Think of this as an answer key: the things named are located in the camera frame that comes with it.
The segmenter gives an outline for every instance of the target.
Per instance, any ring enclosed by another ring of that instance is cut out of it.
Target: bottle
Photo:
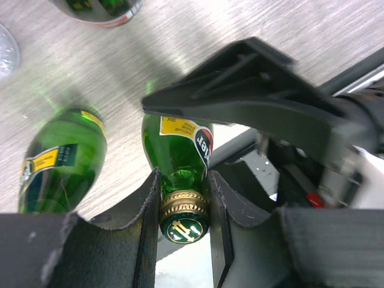
[[[59,112],[34,137],[22,165],[19,212],[68,212],[83,199],[104,163],[103,123],[80,109]]]
[[[98,27],[127,23],[141,8],[142,0],[49,0],[66,15]]]
[[[209,228],[203,193],[212,155],[212,124],[145,115],[143,148],[152,168],[161,171],[160,229],[178,244],[201,239]]]

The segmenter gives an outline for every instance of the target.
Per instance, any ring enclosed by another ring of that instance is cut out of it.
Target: brushed metal surface
[[[88,101],[106,124],[106,162],[79,206],[88,218],[149,173],[140,139],[147,81],[176,80],[226,43],[257,36],[297,59],[297,72],[318,85],[381,48],[383,21],[381,0],[146,0],[130,23],[100,29],[45,0],[1,1],[0,22],[22,60],[0,83],[0,212],[16,210],[23,155],[55,106]],[[239,133],[218,129],[216,146]]]

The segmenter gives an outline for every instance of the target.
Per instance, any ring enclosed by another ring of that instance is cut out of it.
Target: gold bottle cap
[[[160,207],[164,237],[179,244],[201,239],[209,228],[208,209],[208,202],[198,192],[179,190],[168,195]]]

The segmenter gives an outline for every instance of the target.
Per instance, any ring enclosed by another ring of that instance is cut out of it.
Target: green bottle on its side
[[[194,243],[208,231],[208,203],[202,193],[212,130],[203,121],[144,116],[143,148],[151,167],[161,171],[160,229],[174,243]]]
[[[127,23],[142,6],[142,0],[48,0],[68,16],[98,27]]]
[[[31,142],[22,165],[19,212],[68,212],[97,179],[107,150],[103,123],[69,109],[49,121]]]

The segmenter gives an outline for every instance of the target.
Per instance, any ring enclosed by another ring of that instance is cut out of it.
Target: bottle label
[[[176,135],[191,139],[206,171],[208,170],[214,141],[212,132],[207,127],[199,126],[191,120],[162,116],[160,135]]]
[[[35,157],[26,158],[22,165],[20,191],[25,191],[40,172],[54,167],[74,166],[77,144],[57,146]]]
[[[88,113],[88,112],[85,112],[85,111],[82,111],[82,115],[84,117],[86,117],[87,119],[89,119],[90,121],[92,121],[93,123],[95,123],[97,126],[99,126],[103,136],[105,139],[107,139],[107,136],[106,136],[106,130],[104,128],[104,124],[94,115]]]

